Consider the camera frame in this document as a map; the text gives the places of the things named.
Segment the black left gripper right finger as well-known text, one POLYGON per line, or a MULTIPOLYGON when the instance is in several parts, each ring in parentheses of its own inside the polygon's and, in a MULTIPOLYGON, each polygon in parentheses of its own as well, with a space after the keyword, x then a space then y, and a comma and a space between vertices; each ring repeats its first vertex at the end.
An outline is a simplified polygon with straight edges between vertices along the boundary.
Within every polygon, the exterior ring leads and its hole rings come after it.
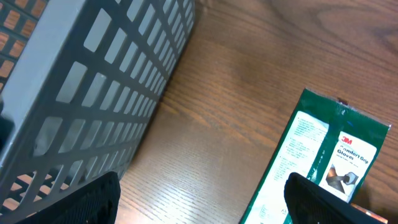
POLYGON ((382 224, 296 172, 285 183, 284 199, 293 224, 382 224))

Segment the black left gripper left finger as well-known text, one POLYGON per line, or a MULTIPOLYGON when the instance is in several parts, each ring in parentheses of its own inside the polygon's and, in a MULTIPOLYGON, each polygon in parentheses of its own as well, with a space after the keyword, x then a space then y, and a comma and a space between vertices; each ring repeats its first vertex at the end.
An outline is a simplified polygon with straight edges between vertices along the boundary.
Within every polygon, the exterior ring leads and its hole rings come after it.
POLYGON ((118 174, 111 171, 18 224, 114 224, 120 196, 118 174))

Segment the green white packet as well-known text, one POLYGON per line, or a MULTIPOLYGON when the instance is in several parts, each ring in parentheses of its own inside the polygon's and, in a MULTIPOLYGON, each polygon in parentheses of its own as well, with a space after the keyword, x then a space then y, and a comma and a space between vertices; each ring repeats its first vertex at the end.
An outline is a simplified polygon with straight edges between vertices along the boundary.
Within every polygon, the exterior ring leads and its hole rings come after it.
POLYGON ((351 205, 389 130, 365 112, 304 89, 241 223, 292 223, 284 187, 293 172, 351 205))

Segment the small orange white carton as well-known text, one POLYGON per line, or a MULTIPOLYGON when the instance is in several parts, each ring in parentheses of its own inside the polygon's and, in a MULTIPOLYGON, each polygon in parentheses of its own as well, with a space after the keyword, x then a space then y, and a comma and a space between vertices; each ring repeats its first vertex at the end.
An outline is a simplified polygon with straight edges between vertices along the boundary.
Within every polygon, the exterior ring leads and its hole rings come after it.
POLYGON ((378 221, 380 221, 380 222, 382 222, 384 224, 388 224, 388 220, 387 219, 385 219, 384 217, 379 216, 379 215, 371 212, 370 210, 367 210, 367 209, 365 209, 363 207, 360 207, 359 205, 356 205, 354 203, 352 203, 351 206, 356 208, 356 209, 358 209, 358 210, 360 210, 360 211, 362 211, 363 213, 367 214, 368 216, 372 217, 375 220, 378 220, 378 221))

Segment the grey plastic mesh basket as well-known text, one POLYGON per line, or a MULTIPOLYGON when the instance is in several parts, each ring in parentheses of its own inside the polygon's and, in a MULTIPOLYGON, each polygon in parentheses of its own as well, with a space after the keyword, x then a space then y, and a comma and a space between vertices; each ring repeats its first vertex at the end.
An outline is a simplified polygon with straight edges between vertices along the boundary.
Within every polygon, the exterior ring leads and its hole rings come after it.
POLYGON ((1 2, 2 223, 124 175, 194 23, 194 0, 1 2))

